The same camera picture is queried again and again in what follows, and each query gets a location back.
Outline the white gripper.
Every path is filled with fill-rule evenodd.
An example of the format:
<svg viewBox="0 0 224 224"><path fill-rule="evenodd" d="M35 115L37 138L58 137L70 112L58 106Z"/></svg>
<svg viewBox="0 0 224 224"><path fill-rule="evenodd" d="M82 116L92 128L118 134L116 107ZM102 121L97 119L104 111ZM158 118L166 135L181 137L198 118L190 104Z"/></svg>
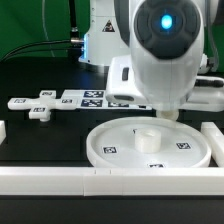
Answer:
<svg viewBox="0 0 224 224"><path fill-rule="evenodd" d="M192 60L142 58L137 68L130 55L112 60L106 85L109 102L144 105L157 111L224 110L224 86L219 87L224 79L198 76L198 66Z"/></svg>

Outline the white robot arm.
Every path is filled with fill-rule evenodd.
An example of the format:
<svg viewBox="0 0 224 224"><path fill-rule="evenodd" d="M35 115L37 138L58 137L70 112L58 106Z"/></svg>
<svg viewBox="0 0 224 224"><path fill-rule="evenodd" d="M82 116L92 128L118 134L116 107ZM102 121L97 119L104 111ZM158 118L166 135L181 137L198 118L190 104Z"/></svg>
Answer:
<svg viewBox="0 0 224 224"><path fill-rule="evenodd" d="M90 0L80 61L108 73L106 99L157 111L224 110L224 80L204 54L224 0Z"/></svg>

